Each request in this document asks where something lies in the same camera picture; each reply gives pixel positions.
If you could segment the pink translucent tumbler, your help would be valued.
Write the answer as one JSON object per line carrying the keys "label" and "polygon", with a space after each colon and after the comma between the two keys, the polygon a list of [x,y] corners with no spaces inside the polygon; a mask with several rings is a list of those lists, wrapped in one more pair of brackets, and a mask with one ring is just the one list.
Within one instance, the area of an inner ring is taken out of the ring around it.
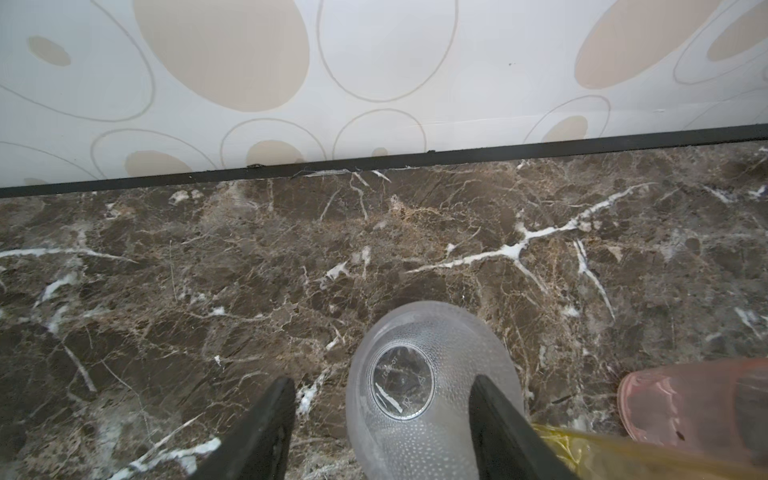
{"label": "pink translucent tumbler", "polygon": [[767,466],[767,360],[675,364],[626,375],[618,411],[629,436],[718,460]]}

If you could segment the frosted dotted tumbler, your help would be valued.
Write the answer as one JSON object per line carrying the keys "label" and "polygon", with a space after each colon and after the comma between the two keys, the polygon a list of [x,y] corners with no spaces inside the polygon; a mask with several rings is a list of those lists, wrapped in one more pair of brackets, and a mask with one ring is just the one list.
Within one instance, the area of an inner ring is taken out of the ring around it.
{"label": "frosted dotted tumbler", "polygon": [[418,301],[386,314],[356,350],[346,387],[350,443],[369,479],[475,479],[469,396],[489,377],[519,412],[509,352],[481,319]]}

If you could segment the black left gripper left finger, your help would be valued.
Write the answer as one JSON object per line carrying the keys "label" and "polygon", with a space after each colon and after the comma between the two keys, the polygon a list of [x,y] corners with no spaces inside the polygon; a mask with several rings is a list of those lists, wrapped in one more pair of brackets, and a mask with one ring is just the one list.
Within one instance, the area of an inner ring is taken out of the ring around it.
{"label": "black left gripper left finger", "polygon": [[284,478],[295,419],[295,383],[289,377],[280,377],[190,477]]}

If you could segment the yellow translucent tall glass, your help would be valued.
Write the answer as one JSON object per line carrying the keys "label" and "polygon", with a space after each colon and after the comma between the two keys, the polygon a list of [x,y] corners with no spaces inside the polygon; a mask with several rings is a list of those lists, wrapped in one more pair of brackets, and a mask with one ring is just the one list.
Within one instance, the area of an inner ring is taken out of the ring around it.
{"label": "yellow translucent tall glass", "polygon": [[765,479],[767,471],[626,437],[535,424],[533,429],[581,479]]}

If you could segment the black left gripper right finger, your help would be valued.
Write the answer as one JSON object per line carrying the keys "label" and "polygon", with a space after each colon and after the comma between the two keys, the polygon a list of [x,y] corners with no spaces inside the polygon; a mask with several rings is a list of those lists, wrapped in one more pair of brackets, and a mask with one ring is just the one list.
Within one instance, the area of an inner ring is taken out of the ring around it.
{"label": "black left gripper right finger", "polygon": [[468,411],[481,479],[576,477],[487,376],[475,378]]}

